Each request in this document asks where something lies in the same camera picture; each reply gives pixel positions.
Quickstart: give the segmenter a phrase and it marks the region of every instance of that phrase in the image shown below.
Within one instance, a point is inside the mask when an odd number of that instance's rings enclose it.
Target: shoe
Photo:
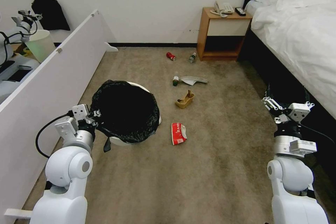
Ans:
[[[185,107],[187,107],[193,100],[195,94],[193,92],[191,92],[191,90],[188,90],[188,94],[185,96],[185,98],[183,100],[178,99],[175,104],[181,108],[184,109]]]
[[[199,77],[185,76],[180,78],[181,81],[193,86],[196,82],[208,83],[209,81]]]

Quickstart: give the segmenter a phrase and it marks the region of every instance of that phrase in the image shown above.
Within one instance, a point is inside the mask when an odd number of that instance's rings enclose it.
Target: bedside table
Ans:
[[[197,52],[200,60],[237,60],[252,16],[236,12],[222,18],[204,7],[199,26]]]

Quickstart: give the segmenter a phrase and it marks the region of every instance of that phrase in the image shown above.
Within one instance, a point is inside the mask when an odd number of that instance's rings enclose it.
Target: black baseboard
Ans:
[[[109,43],[114,47],[193,47],[197,43]]]

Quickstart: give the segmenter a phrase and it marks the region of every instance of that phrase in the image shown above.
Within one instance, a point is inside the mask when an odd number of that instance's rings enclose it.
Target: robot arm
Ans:
[[[0,62],[1,65],[4,64],[8,58],[13,55],[13,50],[10,46],[11,43],[15,42],[27,42],[29,41],[30,30],[33,23],[36,20],[42,19],[40,14],[31,15],[29,11],[19,10],[18,13],[23,16],[21,20],[19,17],[12,17],[16,23],[16,27],[13,29],[0,32]]]
[[[95,138],[95,121],[85,104],[72,108],[73,117],[55,124],[63,147],[53,153],[45,166],[47,183],[36,203],[30,224],[84,224],[87,177],[92,170],[90,156]]]
[[[317,151],[316,144],[302,140],[300,122],[313,103],[292,103],[283,108],[271,97],[262,99],[274,117],[275,157],[268,162],[267,174],[272,183],[272,210],[275,224],[327,224],[327,216],[317,203],[313,190],[313,173],[301,160]]]

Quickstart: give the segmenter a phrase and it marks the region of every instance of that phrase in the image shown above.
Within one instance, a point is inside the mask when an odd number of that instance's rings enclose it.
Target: carpet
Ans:
[[[168,51],[176,61],[166,58]],[[80,103],[90,105],[92,95],[108,79],[131,81],[154,94],[162,123],[146,141],[112,145],[107,153],[105,135],[96,132],[85,192],[87,224],[273,223],[266,166],[273,159],[276,126],[260,101],[265,85],[246,62],[197,58],[190,64],[194,51],[121,48],[103,57]],[[209,83],[173,86],[174,76],[197,76]],[[188,89],[195,98],[182,110],[174,102]],[[185,125],[188,137],[177,146],[171,143],[174,122]],[[33,208],[44,183],[42,174],[24,209]],[[332,223],[335,205],[326,202],[322,205]]]

